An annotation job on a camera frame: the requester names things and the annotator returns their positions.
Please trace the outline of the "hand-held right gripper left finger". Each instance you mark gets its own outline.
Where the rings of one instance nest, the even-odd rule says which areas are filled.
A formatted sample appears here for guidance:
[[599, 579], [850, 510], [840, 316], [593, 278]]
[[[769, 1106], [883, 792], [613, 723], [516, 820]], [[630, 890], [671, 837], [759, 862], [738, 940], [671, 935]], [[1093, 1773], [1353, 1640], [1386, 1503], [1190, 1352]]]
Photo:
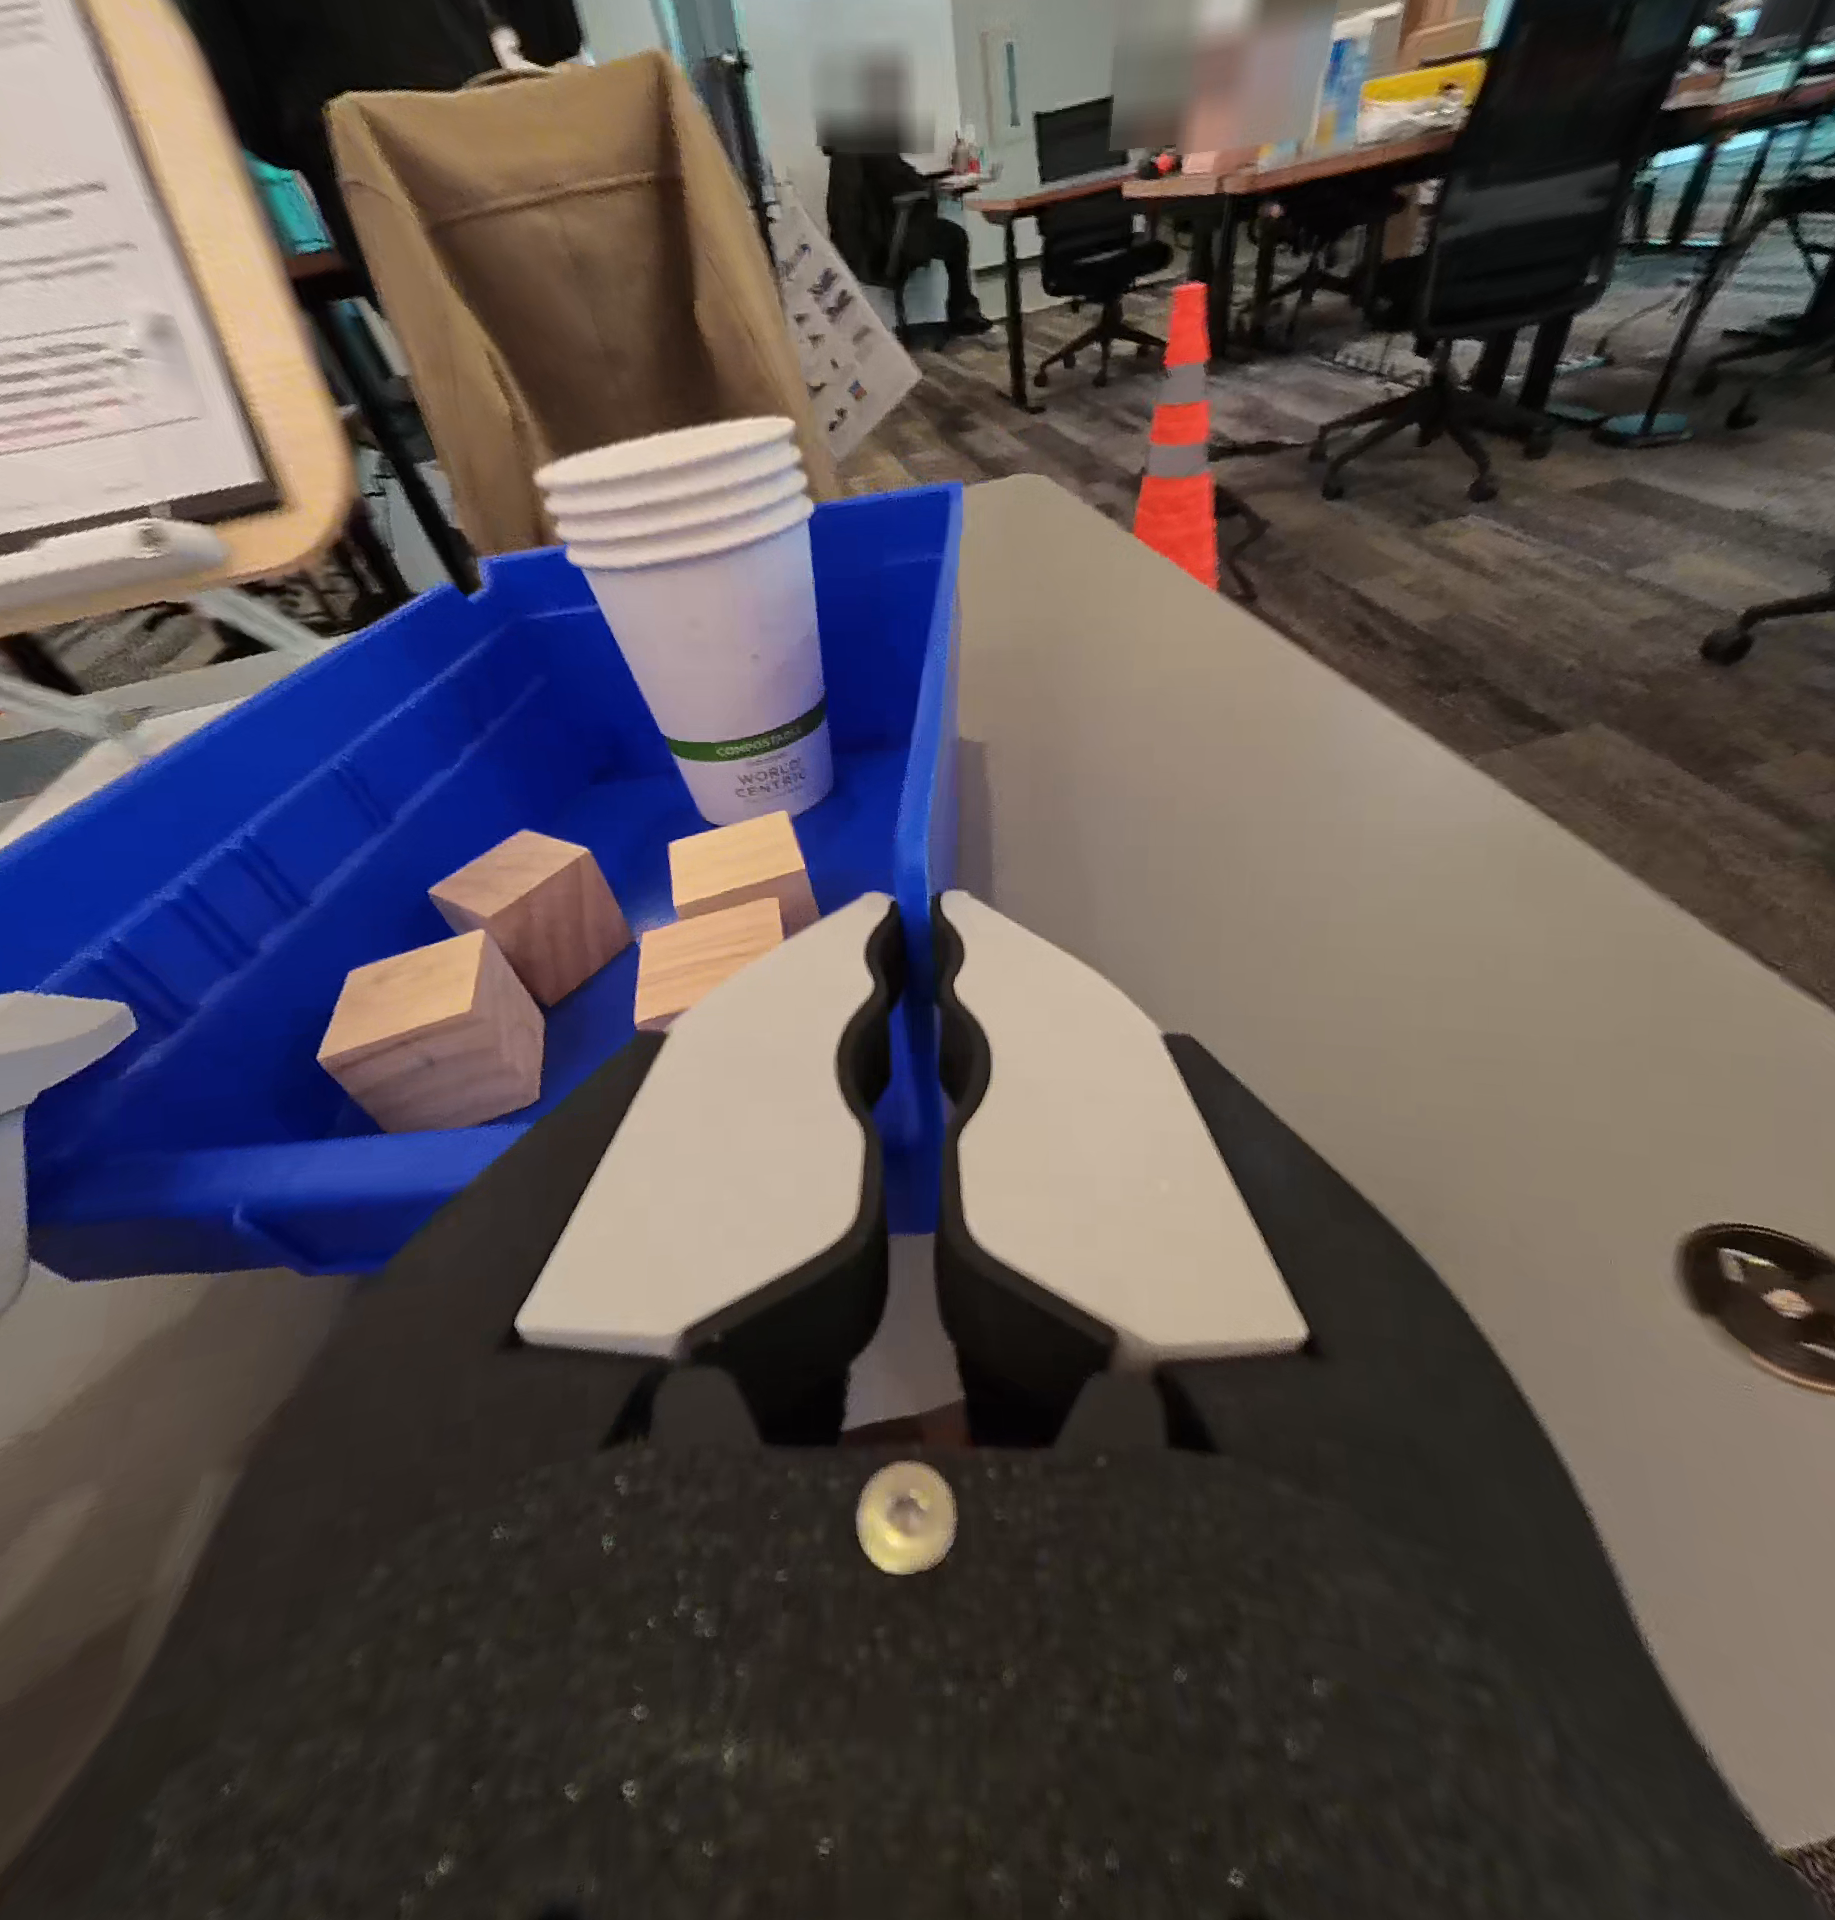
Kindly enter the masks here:
[[516, 1312], [536, 1350], [735, 1380], [829, 1443], [888, 1299], [881, 1132], [904, 936], [862, 894], [682, 1013]]

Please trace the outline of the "white paper cup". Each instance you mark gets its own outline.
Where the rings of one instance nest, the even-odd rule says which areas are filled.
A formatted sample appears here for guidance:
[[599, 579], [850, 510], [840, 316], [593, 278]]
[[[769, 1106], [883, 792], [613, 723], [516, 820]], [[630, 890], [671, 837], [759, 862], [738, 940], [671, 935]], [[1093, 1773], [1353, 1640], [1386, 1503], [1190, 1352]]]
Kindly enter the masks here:
[[834, 790], [812, 504], [653, 539], [566, 545], [710, 824], [798, 816]]
[[792, 465], [799, 456], [798, 428], [790, 418], [717, 420], [566, 452], [534, 471], [534, 486], [547, 497], [592, 488], [641, 492], [693, 476], [738, 476], [763, 460]]
[[572, 563], [629, 570], [738, 550], [806, 524], [812, 507], [808, 495], [793, 492], [740, 512], [691, 519], [665, 515], [645, 524], [623, 524], [621, 517], [566, 517], [556, 532]]
[[621, 517], [623, 524], [645, 524], [652, 519], [682, 517], [713, 517], [723, 512], [740, 512], [759, 501], [790, 497], [793, 492], [808, 495], [808, 482], [804, 470], [798, 465], [777, 467], [772, 471], [751, 474], [741, 478], [730, 478], [724, 474], [705, 474], [705, 478], [713, 479], [712, 486], [675, 492], [665, 488], [663, 492], [592, 492], [592, 490], [563, 490], [548, 492], [545, 497], [548, 517], [553, 524], [558, 524], [566, 517], [585, 519], [585, 517]]

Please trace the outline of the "blue plastic bin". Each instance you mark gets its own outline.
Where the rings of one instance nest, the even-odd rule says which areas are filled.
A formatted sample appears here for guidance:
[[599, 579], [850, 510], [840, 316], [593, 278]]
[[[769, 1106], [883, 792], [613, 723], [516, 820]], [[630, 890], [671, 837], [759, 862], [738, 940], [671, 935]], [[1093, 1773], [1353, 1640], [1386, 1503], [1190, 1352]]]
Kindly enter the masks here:
[[389, 1136], [317, 1062], [347, 973], [448, 936], [428, 890], [518, 828], [589, 849], [632, 932], [675, 918], [670, 846], [705, 828], [559, 550], [423, 595], [0, 851], [0, 996], [136, 1021], [0, 1148], [0, 1254], [74, 1282], [389, 1263], [637, 1040], [623, 954], [545, 1013], [516, 1115]]

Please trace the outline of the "black chair base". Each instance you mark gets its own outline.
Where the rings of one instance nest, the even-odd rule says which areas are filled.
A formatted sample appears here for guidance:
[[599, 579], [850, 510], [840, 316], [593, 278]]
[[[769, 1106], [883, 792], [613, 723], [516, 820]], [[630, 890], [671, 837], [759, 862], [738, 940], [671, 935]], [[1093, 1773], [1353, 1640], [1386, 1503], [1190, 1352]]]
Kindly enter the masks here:
[[1739, 611], [1700, 641], [1699, 658], [1715, 666], [1733, 666], [1747, 658], [1760, 627], [1797, 616], [1835, 615], [1835, 575], [1825, 590], [1759, 602]]

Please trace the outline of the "brown-topped office desk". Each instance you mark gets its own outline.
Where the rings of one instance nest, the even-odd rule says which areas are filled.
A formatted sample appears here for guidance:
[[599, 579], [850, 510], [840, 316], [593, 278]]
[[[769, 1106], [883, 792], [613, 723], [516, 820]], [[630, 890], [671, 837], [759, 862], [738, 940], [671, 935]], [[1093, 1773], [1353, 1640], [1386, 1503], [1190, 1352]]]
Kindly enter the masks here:
[[1210, 286], [1210, 347], [1219, 358], [1230, 344], [1234, 296], [1234, 247], [1242, 211], [1277, 203], [1284, 194], [1328, 185], [1332, 179], [1431, 179], [1441, 175], [1439, 159], [1448, 156], [1458, 131], [1451, 123], [1410, 128], [1401, 136], [1353, 142], [1309, 156], [1288, 156], [1264, 162], [1260, 159], [1234, 161], [1218, 156], [1213, 173], [1180, 173], [1164, 179], [1143, 179], [1133, 164], [1105, 166], [1066, 179], [1051, 179], [1026, 190], [1001, 190], [973, 194], [973, 208], [992, 222], [1003, 238], [1003, 338], [1008, 350], [1010, 403], [1035, 416], [1043, 405], [1033, 400], [1033, 375], [1026, 369], [1020, 261], [1015, 225], [1023, 219], [1039, 219], [1051, 208], [1063, 208], [1121, 193], [1128, 203], [1148, 210], [1170, 210], [1193, 225], [1190, 277]]

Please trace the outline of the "large black office chair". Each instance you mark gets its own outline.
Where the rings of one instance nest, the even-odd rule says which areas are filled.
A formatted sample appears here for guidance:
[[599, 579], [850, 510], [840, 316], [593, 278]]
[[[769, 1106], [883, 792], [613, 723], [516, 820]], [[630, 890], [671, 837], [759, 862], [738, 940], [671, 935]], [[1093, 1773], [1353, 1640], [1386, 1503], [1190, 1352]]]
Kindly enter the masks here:
[[1458, 380], [1453, 351], [1567, 323], [1608, 290], [1635, 172], [1700, 17], [1699, 1], [1510, 9], [1424, 252], [1379, 264], [1361, 291], [1363, 323], [1412, 338], [1428, 375], [1317, 431], [1309, 459], [1324, 467], [1324, 498], [1342, 497], [1353, 460], [1406, 428], [1424, 446], [1458, 444], [1476, 467], [1476, 504], [1498, 490], [1484, 434], [1522, 438], [1528, 459], [1550, 452], [1548, 413]]

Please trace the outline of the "wooden cube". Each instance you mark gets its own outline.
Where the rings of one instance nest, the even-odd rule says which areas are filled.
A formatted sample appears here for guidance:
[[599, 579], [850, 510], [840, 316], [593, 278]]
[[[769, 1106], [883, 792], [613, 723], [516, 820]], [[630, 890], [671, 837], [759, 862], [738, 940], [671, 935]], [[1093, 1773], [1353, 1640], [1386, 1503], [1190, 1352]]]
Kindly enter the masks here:
[[540, 1098], [545, 1015], [469, 930], [353, 969], [316, 1060], [383, 1133], [459, 1132]]
[[782, 943], [782, 911], [775, 897], [645, 930], [637, 943], [634, 1029], [665, 1032], [673, 1020]]
[[518, 828], [427, 886], [452, 932], [482, 930], [545, 1010], [563, 1002], [632, 945], [632, 927], [593, 852]]
[[792, 936], [820, 917], [806, 854], [784, 810], [671, 840], [667, 854], [677, 918], [775, 899]]

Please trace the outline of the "wooden-framed instruction board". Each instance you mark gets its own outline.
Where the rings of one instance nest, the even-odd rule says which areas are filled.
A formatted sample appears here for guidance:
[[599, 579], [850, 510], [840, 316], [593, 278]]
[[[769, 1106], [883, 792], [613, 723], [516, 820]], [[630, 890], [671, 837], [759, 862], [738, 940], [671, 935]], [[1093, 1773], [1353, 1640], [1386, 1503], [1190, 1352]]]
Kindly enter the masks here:
[[353, 492], [184, 15], [0, 1], [0, 637], [295, 572]]

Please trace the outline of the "small black office chair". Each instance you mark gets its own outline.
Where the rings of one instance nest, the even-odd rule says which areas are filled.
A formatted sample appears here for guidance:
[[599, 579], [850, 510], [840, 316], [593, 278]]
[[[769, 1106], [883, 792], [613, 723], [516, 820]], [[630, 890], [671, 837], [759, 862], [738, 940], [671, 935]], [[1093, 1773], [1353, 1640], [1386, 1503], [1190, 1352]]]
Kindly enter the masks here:
[[[1110, 143], [1114, 100], [1105, 93], [1086, 103], [1039, 111], [1033, 118], [1033, 148], [1039, 186], [1107, 173], [1125, 164], [1125, 153]], [[1140, 232], [1138, 219], [1121, 188], [1049, 203], [1035, 217], [1039, 230], [1039, 281], [1049, 296], [1098, 309], [1098, 321], [1035, 369], [1032, 382], [1044, 387], [1049, 369], [1063, 361], [1074, 369], [1079, 356], [1096, 344], [1099, 369], [1093, 383], [1108, 385], [1110, 350], [1130, 343], [1137, 358], [1164, 351], [1164, 337], [1128, 323], [1124, 299], [1145, 281], [1166, 270], [1172, 251], [1166, 241]]]

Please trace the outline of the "orange traffic cone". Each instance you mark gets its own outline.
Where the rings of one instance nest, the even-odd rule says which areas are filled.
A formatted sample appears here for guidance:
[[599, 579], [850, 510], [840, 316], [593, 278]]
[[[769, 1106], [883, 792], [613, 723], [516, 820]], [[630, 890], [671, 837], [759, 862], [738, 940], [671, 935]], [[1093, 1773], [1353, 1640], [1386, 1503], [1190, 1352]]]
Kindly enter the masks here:
[[1212, 592], [1219, 590], [1218, 507], [1212, 474], [1210, 290], [1172, 291], [1164, 385], [1145, 444], [1135, 538]]

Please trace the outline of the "yellow box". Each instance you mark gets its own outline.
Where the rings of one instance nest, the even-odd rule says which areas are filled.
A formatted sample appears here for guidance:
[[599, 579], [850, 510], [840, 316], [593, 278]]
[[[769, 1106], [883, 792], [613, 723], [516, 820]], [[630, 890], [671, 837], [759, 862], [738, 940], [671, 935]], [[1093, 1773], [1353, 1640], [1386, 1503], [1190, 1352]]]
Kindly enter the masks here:
[[1485, 71], [1487, 56], [1477, 53], [1361, 83], [1358, 145], [1456, 131], [1471, 114]]

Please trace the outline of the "white printed poster board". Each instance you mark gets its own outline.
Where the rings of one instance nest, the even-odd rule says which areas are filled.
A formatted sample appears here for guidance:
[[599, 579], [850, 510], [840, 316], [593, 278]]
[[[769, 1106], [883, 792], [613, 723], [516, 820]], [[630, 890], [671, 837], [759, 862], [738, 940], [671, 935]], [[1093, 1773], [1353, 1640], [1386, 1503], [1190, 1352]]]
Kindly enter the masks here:
[[873, 305], [869, 286], [790, 185], [778, 186], [769, 234], [808, 406], [834, 463], [843, 465], [904, 403], [921, 375]]

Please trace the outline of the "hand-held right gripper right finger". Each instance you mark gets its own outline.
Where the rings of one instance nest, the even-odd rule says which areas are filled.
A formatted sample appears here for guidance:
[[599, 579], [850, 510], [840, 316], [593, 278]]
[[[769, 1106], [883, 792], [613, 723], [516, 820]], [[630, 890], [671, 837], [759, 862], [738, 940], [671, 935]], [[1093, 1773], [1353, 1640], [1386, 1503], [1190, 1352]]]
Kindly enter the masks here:
[[979, 1443], [1085, 1390], [1312, 1340], [1180, 1055], [1114, 983], [975, 896], [932, 908], [934, 1288]]

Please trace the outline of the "round metal table grommet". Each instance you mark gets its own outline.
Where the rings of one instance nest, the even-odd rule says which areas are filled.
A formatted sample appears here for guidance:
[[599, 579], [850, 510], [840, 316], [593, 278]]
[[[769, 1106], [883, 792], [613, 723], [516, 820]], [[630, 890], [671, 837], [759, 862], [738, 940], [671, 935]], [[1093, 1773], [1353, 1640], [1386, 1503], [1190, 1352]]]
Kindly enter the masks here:
[[1682, 1238], [1685, 1300], [1778, 1380], [1835, 1394], [1835, 1256], [1771, 1227], [1726, 1222]]

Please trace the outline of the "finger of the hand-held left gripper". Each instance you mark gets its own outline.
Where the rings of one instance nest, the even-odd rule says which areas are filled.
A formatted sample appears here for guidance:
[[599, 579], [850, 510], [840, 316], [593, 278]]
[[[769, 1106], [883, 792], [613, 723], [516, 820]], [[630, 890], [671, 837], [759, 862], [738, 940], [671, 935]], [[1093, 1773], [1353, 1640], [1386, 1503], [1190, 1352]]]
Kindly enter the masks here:
[[116, 1000], [0, 995], [0, 1316], [31, 1274], [25, 1115], [133, 1034], [136, 1015]]

